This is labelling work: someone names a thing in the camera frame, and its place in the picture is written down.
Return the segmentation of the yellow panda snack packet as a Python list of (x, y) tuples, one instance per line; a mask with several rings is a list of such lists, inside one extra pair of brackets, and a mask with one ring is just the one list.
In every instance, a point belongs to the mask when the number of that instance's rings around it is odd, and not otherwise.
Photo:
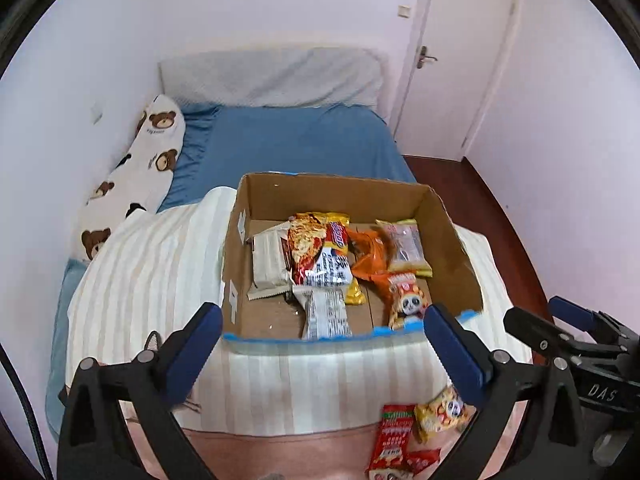
[(454, 385), (443, 388), (434, 399), (413, 408), (419, 441), (425, 443), (443, 431), (465, 426), (473, 412)]

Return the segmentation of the red spicy strip packet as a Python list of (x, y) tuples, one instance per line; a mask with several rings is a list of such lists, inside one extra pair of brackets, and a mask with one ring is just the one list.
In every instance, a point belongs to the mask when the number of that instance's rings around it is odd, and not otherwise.
[(407, 452), (414, 423), (413, 404), (383, 406), (367, 476), (369, 479), (412, 479)]

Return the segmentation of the grey white snack packet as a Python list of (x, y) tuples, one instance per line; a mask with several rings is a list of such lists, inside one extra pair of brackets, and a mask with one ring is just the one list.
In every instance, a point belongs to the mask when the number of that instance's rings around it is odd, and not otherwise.
[(352, 336), (345, 298), (340, 288), (294, 285), (293, 294), (305, 312), (303, 340)]

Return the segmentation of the small red triangular packet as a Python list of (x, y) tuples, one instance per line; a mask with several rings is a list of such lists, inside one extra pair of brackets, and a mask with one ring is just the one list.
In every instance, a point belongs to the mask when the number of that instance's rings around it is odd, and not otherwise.
[(406, 464), (414, 476), (440, 462), (440, 449), (428, 448), (407, 453)]

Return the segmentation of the orange panda biscuit packet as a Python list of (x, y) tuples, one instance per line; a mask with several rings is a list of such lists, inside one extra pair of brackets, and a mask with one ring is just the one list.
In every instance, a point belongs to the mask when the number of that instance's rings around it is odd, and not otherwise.
[(404, 330), (409, 324), (423, 321), (428, 300), (416, 274), (387, 275), (384, 292), (391, 330)]

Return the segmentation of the pink cake packet yellow edge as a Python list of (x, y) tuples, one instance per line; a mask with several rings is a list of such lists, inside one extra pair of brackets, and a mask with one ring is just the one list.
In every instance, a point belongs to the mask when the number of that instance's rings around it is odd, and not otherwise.
[(378, 229), (387, 247), (387, 270), (390, 273), (414, 273), (431, 278), (433, 269), (424, 255), (416, 219), (397, 222), (378, 220)]

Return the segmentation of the striped cream blanket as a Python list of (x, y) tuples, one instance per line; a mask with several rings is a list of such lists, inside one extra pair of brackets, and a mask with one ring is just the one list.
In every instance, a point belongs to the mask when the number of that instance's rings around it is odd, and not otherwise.
[(382, 301), (352, 306), (352, 338), (302, 341), (304, 317), (284, 300), (247, 297), (251, 237), (304, 212), (347, 214), (355, 226), (414, 219), (434, 271), (428, 296), (491, 349), (520, 362), (532, 352), (503, 328), (511, 307), (483, 235), (456, 226), (428, 186), (384, 180), (249, 174), (198, 203), (135, 211), (98, 251), (68, 307), (66, 374), (82, 359), (133, 359), (150, 333), (168, 337), (204, 302), (221, 307), (224, 334), (186, 398), (183, 427), (271, 437), (376, 422), (387, 403), (430, 400), (447, 375), (422, 330), (392, 332)]

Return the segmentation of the orange snack packet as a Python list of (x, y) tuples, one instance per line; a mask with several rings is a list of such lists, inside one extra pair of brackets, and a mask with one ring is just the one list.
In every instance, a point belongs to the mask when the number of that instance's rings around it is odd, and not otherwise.
[(358, 280), (369, 282), (379, 290), (390, 289), (388, 253), (386, 238), (378, 229), (347, 230), (349, 245), (355, 255), (352, 275)]

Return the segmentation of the cardboard box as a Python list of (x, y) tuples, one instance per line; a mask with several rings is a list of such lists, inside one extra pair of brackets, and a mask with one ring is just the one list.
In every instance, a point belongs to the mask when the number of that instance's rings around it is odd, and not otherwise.
[(480, 284), (442, 199), (427, 185), (322, 174), (246, 174), (236, 194), (224, 239), (224, 341), (232, 351), (254, 356), (290, 356), (377, 349), (423, 340), (422, 326), (389, 330), (382, 299), (372, 290), (353, 306), (350, 338), (303, 341), (304, 316), (283, 298), (251, 300), (252, 251), (248, 240), (304, 212), (348, 214), (360, 230), (378, 220), (418, 222), (422, 246), (434, 270), (422, 281), (436, 304), (459, 320), (484, 310)]

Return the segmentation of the korean noodle packet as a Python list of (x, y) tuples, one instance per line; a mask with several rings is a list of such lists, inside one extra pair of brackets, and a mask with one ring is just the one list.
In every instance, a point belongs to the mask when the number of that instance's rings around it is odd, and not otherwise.
[(295, 285), (338, 287), (345, 304), (364, 304), (348, 258), (349, 223), (349, 216), (338, 212), (294, 214), (286, 234), (292, 279)]

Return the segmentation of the white wafer packet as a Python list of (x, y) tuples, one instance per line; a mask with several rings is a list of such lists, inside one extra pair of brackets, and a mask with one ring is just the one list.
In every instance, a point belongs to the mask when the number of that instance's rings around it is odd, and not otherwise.
[(285, 294), (291, 289), (292, 263), (288, 252), (288, 221), (255, 234), (250, 239), (253, 278), (249, 300)]

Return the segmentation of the bear pattern long pillow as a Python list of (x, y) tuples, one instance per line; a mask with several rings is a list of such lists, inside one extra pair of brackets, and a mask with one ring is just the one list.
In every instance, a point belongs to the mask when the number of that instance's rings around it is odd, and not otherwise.
[(135, 210), (154, 214), (174, 178), (186, 122), (174, 100), (159, 94), (145, 107), (127, 153), (93, 190), (74, 229), (73, 259), (89, 262)]

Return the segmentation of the blue bed sheet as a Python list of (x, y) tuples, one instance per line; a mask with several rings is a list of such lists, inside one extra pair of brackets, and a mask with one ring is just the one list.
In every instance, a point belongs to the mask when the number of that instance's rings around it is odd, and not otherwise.
[(130, 359), (148, 333), (168, 335), (224, 296), (224, 237), (235, 191), (251, 172), (335, 174), (409, 182), (386, 123), (364, 106), (179, 106), (186, 133), (157, 212), (135, 210), (89, 262), (66, 264), (46, 394), (52, 434), (61, 393), (86, 354)]

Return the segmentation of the white door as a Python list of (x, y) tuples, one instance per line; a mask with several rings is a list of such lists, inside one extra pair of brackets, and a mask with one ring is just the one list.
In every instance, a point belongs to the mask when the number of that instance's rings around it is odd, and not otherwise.
[(395, 139), (406, 155), (462, 159), (497, 85), (518, 0), (426, 0)]

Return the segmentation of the grey pillow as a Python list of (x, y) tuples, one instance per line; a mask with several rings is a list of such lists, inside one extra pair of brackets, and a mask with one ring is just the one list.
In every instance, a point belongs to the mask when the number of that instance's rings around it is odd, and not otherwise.
[(210, 51), (160, 62), (165, 93), (176, 102), (239, 107), (360, 105), (375, 110), (385, 65), (356, 47), (287, 46)]

